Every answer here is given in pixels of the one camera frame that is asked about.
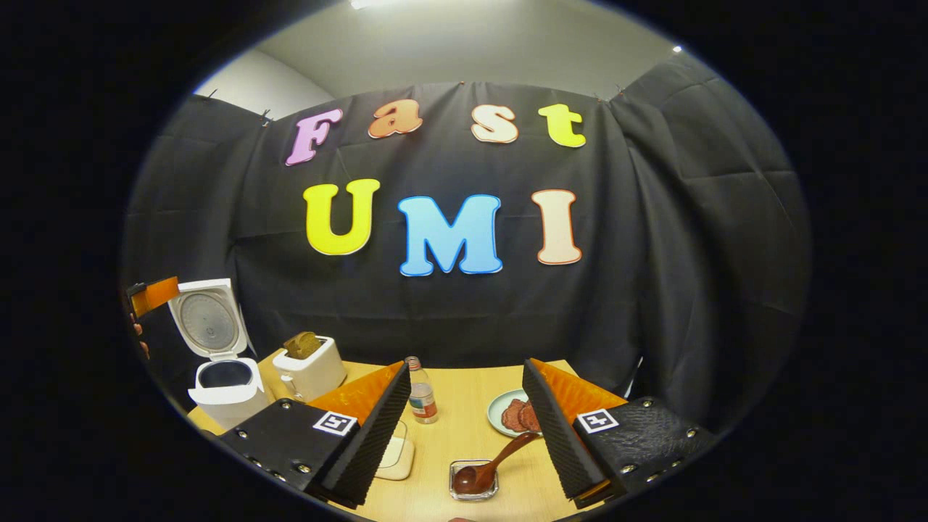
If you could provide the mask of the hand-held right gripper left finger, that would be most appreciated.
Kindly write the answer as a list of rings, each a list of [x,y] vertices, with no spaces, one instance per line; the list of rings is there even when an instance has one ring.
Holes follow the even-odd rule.
[[[365,503],[411,392],[397,361],[308,403],[279,399],[218,437],[270,479],[345,508]]]

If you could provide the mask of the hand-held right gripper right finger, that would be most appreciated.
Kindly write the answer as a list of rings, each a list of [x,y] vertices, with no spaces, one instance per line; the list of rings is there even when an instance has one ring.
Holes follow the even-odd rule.
[[[561,489],[577,508],[652,488],[718,439],[663,401],[628,401],[537,359],[524,361],[521,386]]]

